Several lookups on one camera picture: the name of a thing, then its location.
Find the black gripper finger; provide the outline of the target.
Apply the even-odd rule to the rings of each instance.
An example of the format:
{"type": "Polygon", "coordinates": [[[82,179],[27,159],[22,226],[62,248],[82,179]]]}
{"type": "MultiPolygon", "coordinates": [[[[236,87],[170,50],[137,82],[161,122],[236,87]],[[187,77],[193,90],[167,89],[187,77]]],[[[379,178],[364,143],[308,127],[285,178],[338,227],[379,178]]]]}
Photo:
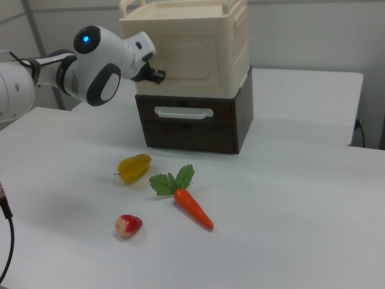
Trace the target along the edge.
{"type": "Polygon", "coordinates": [[[143,72],[142,77],[144,81],[150,81],[157,84],[160,84],[165,80],[165,76],[151,76],[149,75],[149,71],[143,72]]]}
{"type": "Polygon", "coordinates": [[[165,71],[161,69],[154,69],[149,62],[147,62],[149,75],[151,76],[165,76],[165,71]]]}

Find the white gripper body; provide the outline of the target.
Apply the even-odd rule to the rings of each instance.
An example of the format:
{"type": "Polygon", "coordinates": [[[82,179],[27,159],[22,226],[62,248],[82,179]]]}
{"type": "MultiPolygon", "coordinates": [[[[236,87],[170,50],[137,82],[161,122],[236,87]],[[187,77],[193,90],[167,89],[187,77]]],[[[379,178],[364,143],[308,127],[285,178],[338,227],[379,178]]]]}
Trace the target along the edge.
{"type": "Polygon", "coordinates": [[[140,32],[125,40],[131,53],[125,75],[135,81],[154,81],[155,70],[150,67],[149,60],[156,54],[156,48],[145,32],[140,32]]]}

